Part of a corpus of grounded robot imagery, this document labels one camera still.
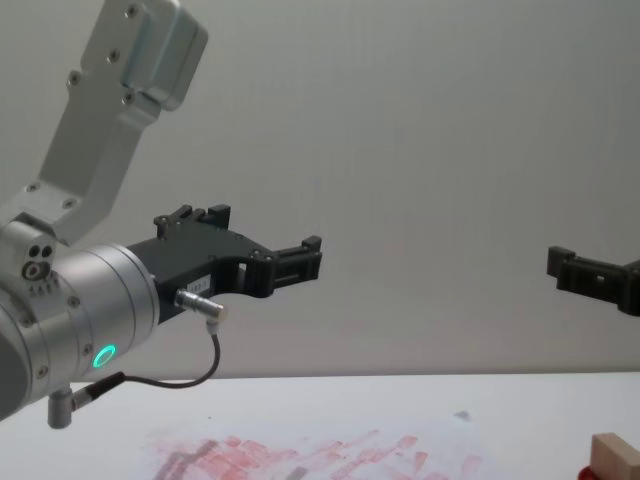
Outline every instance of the white wall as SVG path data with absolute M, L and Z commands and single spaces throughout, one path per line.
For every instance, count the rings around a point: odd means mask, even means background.
M 319 282 L 222 298 L 223 375 L 640 367 L 640 320 L 545 277 L 552 244 L 640 257 L 640 2 L 187 5 L 210 31 L 192 90 L 84 243 L 143 240 L 182 203 L 230 203 L 273 248 L 322 235 Z M 37 171 L 99 8 L 3 4 L 0 201 Z M 195 375 L 202 333 L 181 317 L 116 367 Z

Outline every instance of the table surface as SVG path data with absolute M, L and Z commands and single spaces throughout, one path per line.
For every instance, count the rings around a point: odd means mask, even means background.
M 640 445 L 639 405 L 638 373 L 212 380 L 184 391 L 131 384 L 64 431 L 48 429 L 46 401 L 5 420 L 0 477 L 126 479 L 150 433 L 212 416 L 379 423 L 465 410 L 510 478 L 567 480 L 587 464 L 594 433 Z

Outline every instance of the wooden object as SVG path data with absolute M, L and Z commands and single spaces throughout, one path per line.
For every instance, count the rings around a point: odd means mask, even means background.
M 615 433 L 594 435 L 591 470 L 600 480 L 640 480 L 640 452 Z

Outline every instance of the screw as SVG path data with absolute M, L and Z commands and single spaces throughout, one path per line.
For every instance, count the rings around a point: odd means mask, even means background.
M 76 72 L 75 70 L 69 74 L 69 85 L 77 85 L 80 83 L 80 72 Z
M 133 103 L 134 100 L 134 95 L 133 93 L 127 93 L 123 98 L 122 98 L 122 103 L 124 105 L 131 105 Z
M 80 306 L 80 299 L 78 297 L 69 297 L 67 299 L 67 305 L 71 308 L 78 308 Z
M 120 50 L 118 50 L 117 48 L 114 48 L 113 50 L 111 50 L 109 52 L 109 56 L 107 57 L 107 61 L 109 63 L 116 63 L 118 60 L 120 60 Z
M 127 18 L 133 18 L 138 14 L 138 6 L 137 5 L 131 5 L 129 6 L 129 8 L 127 8 L 124 12 L 124 16 Z
M 40 267 L 36 263 L 31 263 L 31 265 L 27 264 L 24 270 L 24 278 L 27 280 L 35 280 L 40 275 Z

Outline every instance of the cable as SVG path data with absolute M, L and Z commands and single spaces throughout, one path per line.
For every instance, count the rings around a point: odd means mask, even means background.
M 151 387 L 169 388 L 173 390 L 178 390 L 181 388 L 191 388 L 191 387 L 200 385 L 201 383 L 204 383 L 207 380 L 209 380 L 209 378 L 211 378 L 213 374 L 216 373 L 216 370 L 218 370 L 218 365 L 220 365 L 220 357 L 221 357 L 220 340 L 218 339 L 218 335 L 212 335 L 211 339 L 213 340 L 213 348 L 214 348 L 213 365 L 211 366 L 211 368 L 207 373 L 205 373 L 202 377 L 198 378 L 197 380 L 193 380 L 191 382 L 184 382 L 184 383 L 167 383 L 167 382 L 159 382 L 157 380 L 151 380 L 149 378 L 125 375 L 124 381 L 142 383 L 144 385 L 149 385 Z
M 142 383 L 144 385 L 150 385 L 152 387 L 170 388 L 173 390 L 195 387 L 197 385 L 200 385 L 201 383 L 206 382 L 213 376 L 214 373 L 216 373 L 216 370 L 218 370 L 218 365 L 220 365 L 220 340 L 218 339 L 218 335 L 212 335 L 211 339 L 213 340 L 214 348 L 213 365 L 207 373 L 205 373 L 197 380 L 184 383 L 165 383 L 159 382 L 157 380 L 151 380 L 149 378 L 129 376 L 125 375 L 122 372 L 118 372 L 114 373 L 113 375 L 109 375 L 108 377 L 103 378 L 98 382 L 92 383 L 91 385 L 87 385 L 83 389 L 75 392 L 72 399 L 73 411 L 79 410 L 82 407 L 90 404 L 105 393 L 110 392 L 119 385 L 122 385 L 124 382 L 136 382 Z

